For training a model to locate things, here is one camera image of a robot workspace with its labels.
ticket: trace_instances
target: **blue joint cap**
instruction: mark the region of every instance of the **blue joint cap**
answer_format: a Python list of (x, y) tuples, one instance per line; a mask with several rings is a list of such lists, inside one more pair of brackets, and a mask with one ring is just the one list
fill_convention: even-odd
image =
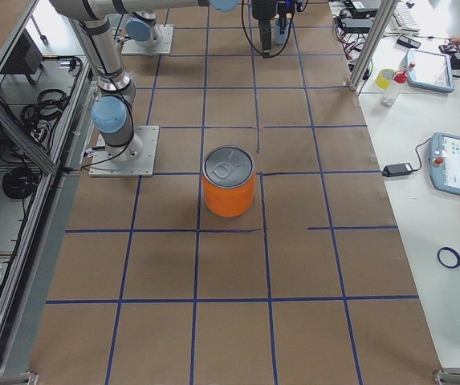
[(151, 27), (138, 18), (129, 18), (124, 24), (126, 33), (137, 42), (145, 42), (151, 37)]
[(94, 103), (91, 111), (92, 120), (105, 134), (118, 132), (126, 122), (128, 110), (124, 103), (114, 96), (104, 96)]
[(210, 5), (221, 12), (230, 12), (238, 5), (238, 0), (210, 0)]

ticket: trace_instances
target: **person's hand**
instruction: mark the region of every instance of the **person's hand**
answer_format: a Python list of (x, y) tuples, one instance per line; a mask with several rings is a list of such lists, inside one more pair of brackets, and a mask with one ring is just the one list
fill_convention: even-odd
[(451, 42), (460, 46), (460, 34), (456, 34), (455, 36), (451, 36)]

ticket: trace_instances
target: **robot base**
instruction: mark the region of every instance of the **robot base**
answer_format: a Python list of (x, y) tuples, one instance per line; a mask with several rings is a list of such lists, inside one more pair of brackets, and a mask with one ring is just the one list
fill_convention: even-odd
[(162, 40), (156, 46), (143, 47), (139, 46), (133, 40), (128, 40), (123, 46), (123, 55), (159, 55), (170, 54), (173, 45), (174, 26), (170, 24), (158, 26), (162, 32)]
[[(144, 144), (142, 155), (132, 161), (117, 163), (108, 160), (102, 164), (95, 164), (89, 170), (92, 177), (120, 177), (120, 176), (152, 176), (155, 166), (155, 155), (157, 154), (158, 126), (135, 126), (135, 135), (139, 136)], [(98, 137), (97, 146), (104, 146), (104, 140)], [(100, 162), (108, 158), (105, 151), (97, 152), (92, 163)]]

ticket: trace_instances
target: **yellow tape roll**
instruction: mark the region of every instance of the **yellow tape roll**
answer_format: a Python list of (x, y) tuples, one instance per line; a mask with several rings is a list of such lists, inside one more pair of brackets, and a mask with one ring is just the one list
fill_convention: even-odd
[(390, 81), (392, 80), (392, 76), (394, 74), (395, 70), (391, 70), (389, 68), (385, 68), (380, 71), (379, 74), (377, 74), (376, 77), (376, 85), (379, 88), (383, 88), (384, 90), (387, 89), (387, 87), (390, 84)]

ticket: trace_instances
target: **orange can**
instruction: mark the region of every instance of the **orange can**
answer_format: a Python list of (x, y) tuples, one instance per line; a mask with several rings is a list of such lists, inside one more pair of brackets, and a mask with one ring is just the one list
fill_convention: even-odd
[(208, 209), (221, 217), (237, 217), (253, 204), (254, 162), (235, 146), (212, 150), (203, 162), (203, 196)]

